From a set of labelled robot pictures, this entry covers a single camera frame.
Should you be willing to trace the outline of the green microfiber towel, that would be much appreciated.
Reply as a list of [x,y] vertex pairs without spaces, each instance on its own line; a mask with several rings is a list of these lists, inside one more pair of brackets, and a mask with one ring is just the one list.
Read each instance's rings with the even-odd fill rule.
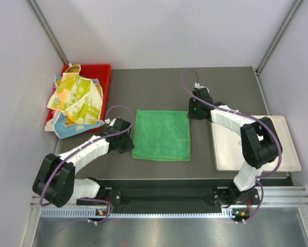
[[190,161],[187,111],[137,110],[132,157],[149,161]]

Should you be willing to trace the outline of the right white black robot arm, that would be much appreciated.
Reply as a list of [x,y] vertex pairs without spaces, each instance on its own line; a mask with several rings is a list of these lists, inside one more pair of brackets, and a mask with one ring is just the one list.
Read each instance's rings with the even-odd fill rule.
[[243,203],[260,178],[264,166],[278,159],[282,161],[282,145],[273,122],[268,117],[257,119],[229,108],[222,102],[214,102],[209,90],[195,84],[189,100],[187,117],[194,120],[207,120],[220,125],[241,138],[244,163],[228,187],[230,199]]

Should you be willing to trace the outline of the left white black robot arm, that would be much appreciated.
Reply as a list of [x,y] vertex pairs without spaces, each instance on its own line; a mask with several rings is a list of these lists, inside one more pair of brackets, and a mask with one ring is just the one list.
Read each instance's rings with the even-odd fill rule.
[[71,200],[102,203],[106,192],[99,180],[77,179],[76,174],[111,151],[123,154],[132,150],[131,127],[132,123],[115,118],[74,149],[45,156],[32,186],[32,191],[40,196],[40,205],[63,207]]

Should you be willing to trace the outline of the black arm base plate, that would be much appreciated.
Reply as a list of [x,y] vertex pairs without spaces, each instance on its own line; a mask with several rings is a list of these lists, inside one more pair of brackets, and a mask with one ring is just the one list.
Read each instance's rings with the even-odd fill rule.
[[99,199],[109,201],[116,213],[200,213],[259,203],[257,189],[239,192],[231,179],[101,180],[99,184]]

